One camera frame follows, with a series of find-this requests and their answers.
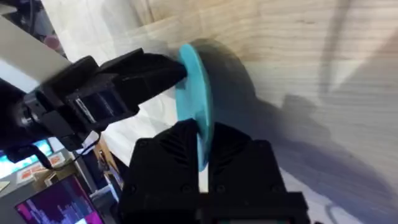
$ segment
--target light wood board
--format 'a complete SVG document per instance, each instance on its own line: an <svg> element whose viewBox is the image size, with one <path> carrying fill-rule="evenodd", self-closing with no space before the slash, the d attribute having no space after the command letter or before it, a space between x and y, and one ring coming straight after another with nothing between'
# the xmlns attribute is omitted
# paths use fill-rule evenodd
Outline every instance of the light wood board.
<svg viewBox="0 0 398 224"><path fill-rule="evenodd" d="M192 42L218 121L268 139L290 190L325 223L398 220L398 1L43 0L69 59ZM175 122L172 92L109 127L129 162L135 140Z"/></svg>

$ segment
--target black cable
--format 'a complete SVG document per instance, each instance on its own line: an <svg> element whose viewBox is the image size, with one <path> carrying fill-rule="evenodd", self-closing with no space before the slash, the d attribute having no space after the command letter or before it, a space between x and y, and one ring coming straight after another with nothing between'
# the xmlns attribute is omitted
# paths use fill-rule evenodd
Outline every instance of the black cable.
<svg viewBox="0 0 398 224"><path fill-rule="evenodd" d="M95 131L95 133L98 134L98 139L95 140L95 141L94 141L93 143L91 143L90 145L88 145L87 147L85 147L84 150L83 150L83 152L81 152L76 158L74 158L74 160L68 162L67 164L64 164L63 166L60 166L60 167L53 167L52 170L54 170L54 171L60 171L60 170L62 170L63 168L65 168L65 167L69 166L70 164L76 162L81 156L84 156L84 153L87 152L89 149L91 149L91 147L96 146L96 145L99 143L100 139L101 139L101 132Z"/></svg>
<svg viewBox="0 0 398 224"><path fill-rule="evenodd" d="M30 35L33 35L35 32L35 24L36 24L36 0L30 0L30 26L29 26L29 30L28 33Z"/></svg>

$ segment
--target blue disc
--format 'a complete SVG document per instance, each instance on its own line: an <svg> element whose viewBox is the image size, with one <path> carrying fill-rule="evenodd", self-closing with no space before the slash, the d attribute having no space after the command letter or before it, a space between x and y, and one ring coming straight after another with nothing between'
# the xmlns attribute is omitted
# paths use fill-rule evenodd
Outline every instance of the blue disc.
<svg viewBox="0 0 398 224"><path fill-rule="evenodd" d="M185 44L179 51L180 61L187 69L187 77L175 86L175 101L179 121L193 118L199 127L198 165L205 169L213 139L213 101L206 69L197 51Z"/></svg>

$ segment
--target computer monitor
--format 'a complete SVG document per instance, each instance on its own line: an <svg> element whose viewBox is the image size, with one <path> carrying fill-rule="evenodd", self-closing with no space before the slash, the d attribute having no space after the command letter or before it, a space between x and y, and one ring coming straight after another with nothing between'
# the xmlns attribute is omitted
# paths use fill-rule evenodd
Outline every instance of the computer monitor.
<svg viewBox="0 0 398 224"><path fill-rule="evenodd" d="M74 175L16 205L15 209L27 224L103 224Z"/></svg>

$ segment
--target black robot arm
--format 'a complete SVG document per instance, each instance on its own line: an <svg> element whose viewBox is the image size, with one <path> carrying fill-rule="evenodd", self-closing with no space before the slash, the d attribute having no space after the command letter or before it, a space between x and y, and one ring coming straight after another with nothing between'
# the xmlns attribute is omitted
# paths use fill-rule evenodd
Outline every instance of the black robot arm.
<svg viewBox="0 0 398 224"><path fill-rule="evenodd" d="M69 151L81 149L91 131L136 115L139 104L184 77L182 64L138 49L100 67L85 57L28 94L2 80L0 149L12 162L40 154L32 143L52 136Z"/></svg>

